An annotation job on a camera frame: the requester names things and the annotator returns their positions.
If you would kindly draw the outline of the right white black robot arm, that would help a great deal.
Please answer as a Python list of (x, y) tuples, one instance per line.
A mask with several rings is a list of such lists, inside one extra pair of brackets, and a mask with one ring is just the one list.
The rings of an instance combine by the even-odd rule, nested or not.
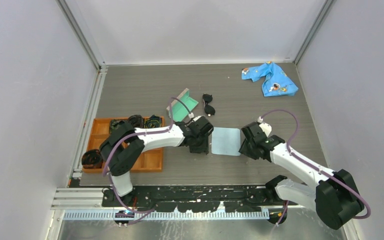
[(290, 143), (271, 135), (272, 127), (255, 121), (241, 128), (244, 140), (239, 152), (254, 160), (267, 160), (295, 175), (294, 182), (278, 175), (266, 183), (265, 198), (271, 205), (290, 201), (314, 211), (329, 228), (338, 230), (357, 219), (367, 207), (350, 172), (333, 170), (295, 151)]

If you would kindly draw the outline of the light blue lens cloth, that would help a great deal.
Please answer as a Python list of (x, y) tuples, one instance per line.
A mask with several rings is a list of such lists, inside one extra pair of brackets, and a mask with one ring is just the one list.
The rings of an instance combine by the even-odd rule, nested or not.
[(211, 134), (211, 153), (240, 156), (241, 131), (238, 128), (214, 127)]

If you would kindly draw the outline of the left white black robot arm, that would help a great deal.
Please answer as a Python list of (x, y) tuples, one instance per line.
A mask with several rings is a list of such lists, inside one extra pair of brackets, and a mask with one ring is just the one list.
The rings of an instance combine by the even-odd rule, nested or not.
[(165, 147), (188, 147), (190, 153), (208, 154), (213, 130), (214, 126), (202, 115), (158, 128), (138, 128), (123, 122), (99, 146), (105, 161), (103, 174), (110, 174), (115, 202), (121, 207), (133, 202), (130, 171), (142, 153)]

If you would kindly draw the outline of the black sunglasses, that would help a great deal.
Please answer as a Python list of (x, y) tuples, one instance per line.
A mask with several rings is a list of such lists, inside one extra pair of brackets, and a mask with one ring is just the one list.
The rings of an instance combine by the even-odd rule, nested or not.
[(211, 94), (204, 93), (202, 95), (202, 101), (204, 105), (204, 112), (210, 117), (214, 116), (216, 113), (216, 110), (213, 106), (210, 105), (210, 103), (213, 101), (213, 96)]

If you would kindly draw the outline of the beige glasses case green lining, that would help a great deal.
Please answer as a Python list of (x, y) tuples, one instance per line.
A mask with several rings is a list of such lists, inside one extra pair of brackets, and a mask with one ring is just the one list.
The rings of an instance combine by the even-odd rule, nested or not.
[(171, 99), (166, 111), (175, 122), (181, 122), (198, 105), (198, 101), (190, 96), (188, 88), (185, 88), (176, 98), (180, 101)]

